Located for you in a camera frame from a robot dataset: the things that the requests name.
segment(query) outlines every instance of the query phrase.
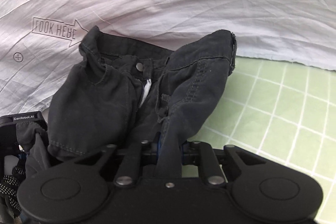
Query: wrinkled white cloth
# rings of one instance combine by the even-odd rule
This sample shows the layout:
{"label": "wrinkled white cloth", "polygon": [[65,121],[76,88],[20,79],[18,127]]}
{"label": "wrinkled white cloth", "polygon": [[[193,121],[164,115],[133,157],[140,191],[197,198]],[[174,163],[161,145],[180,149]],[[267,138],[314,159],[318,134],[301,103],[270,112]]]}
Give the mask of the wrinkled white cloth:
{"label": "wrinkled white cloth", "polygon": [[336,69],[336,0],[0,0],[0,115],[47,108],[94,25],[172,50],[228,29],[240,56]]}

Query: silver button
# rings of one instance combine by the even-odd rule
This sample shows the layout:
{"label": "silver button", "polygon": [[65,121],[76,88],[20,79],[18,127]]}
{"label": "silver button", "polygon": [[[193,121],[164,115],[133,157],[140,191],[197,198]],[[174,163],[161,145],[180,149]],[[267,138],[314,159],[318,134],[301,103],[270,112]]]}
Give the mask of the silver button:
{"label": "silver button", "polygon": [[143,65],[142,65],[141,63],[137,63],[137,65],[136,65],[136,69],[137,69],[138,71],[143,71]]}

